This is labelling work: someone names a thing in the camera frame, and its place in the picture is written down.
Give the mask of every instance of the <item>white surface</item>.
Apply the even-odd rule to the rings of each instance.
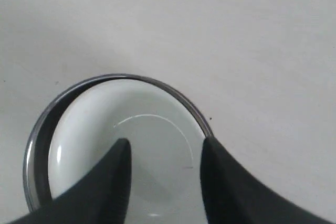
[[[123,137],[132,148],[126,223],[206,223],[199,181],[205,136],[177,99],[141,81],[104,82],[65,111],[50,146],[51,195],[69,189]]]
[[[336,221],[335,12],[336,0],[0,0],[0,222],[27,212],[39,113],[107,72],[181,90],[262,182]]]

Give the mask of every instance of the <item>white bowl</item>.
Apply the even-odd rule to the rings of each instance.
[[[96,85],[66,109],[49,149],[52,197],[82,178],[121,137],[132,148],[126,223],[207,223],[199,180],[205,135],[175,97],[138,80]]]

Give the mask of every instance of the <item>white table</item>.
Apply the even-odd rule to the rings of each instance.
[[[263,183],[336,221],[336,0],[0,0],[0,222],[44,107],[102,73],[185,93]]]

